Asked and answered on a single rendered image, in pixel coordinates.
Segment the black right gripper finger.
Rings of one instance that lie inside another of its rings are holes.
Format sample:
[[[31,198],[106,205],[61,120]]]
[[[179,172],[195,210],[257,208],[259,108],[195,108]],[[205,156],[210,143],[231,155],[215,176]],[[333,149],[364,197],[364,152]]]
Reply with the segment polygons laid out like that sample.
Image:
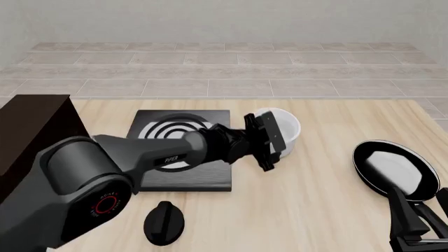
[[[430,228],[410,206],[401,189],[392,187],[389,190],[389,207],[391,211],[390,238],[420,237],[430,231]]]
[[[441,188],[436,194],[437,201],[443,211],[448,211],[448,188]]]

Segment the flat black stove plate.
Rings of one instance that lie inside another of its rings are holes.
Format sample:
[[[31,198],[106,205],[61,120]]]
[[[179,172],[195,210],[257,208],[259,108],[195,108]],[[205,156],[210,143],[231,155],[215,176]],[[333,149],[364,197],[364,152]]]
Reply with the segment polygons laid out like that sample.
[[[180,139],[186,132],[209,129],[216,123],[230,126],[225,110],[139,110],[127,138]],[[230,192],[231,165],[214,161],[192,167],[185,162],[171,163],[147,171],[141,182],[142,192]]]

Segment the round black stove knob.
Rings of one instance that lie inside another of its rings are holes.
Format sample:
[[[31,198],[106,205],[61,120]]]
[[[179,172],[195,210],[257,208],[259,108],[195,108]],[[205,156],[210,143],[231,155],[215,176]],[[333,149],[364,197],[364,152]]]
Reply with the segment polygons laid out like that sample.
[[[146,216],[143,232],[147,240],[156,246],[174,243],[183,233],[185,219],[182,211],[170,201],[161,201]]]

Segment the dark brown wooden cabinet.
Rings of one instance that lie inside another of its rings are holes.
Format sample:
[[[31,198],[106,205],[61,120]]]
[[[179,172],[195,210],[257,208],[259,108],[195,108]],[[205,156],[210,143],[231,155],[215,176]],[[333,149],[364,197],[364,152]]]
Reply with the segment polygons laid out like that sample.
[[[67,94],[18,94],[0,108],[0,203],[29,173],[34,158],[57,142],[88,137]]]

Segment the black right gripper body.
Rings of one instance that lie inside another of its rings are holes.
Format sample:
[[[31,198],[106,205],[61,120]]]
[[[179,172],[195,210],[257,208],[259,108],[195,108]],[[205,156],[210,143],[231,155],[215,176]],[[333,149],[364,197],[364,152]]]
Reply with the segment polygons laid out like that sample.
[[[389,238],[393,252],[448,252],[448,234],[440,235],[439,239],[400,237],[394,234],[390,234]]]

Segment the black frying pan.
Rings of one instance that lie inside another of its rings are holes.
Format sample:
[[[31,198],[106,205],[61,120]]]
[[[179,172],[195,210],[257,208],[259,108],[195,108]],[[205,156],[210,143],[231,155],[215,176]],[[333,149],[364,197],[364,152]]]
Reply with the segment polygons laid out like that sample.
[[[437,236],[448,239],[448,224],[424,205],[440,189],[437,172],[426,159],[394,142],[368,140],[354,148],[352,160],[357,174],[369,188],[383,197],[393,187],[399,188]]]

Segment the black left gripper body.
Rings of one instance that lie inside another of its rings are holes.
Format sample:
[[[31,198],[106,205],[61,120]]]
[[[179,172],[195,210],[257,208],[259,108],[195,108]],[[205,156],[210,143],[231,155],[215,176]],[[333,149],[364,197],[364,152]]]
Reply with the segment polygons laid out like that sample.
[[[264,172],[274,169],[270,150],[271,141],[268,134],[273,119],[272,113],[263,113],[258,117],[255,117],[253,113],[244,116],[245,133],[250,146],[249,153],[256,159]]]

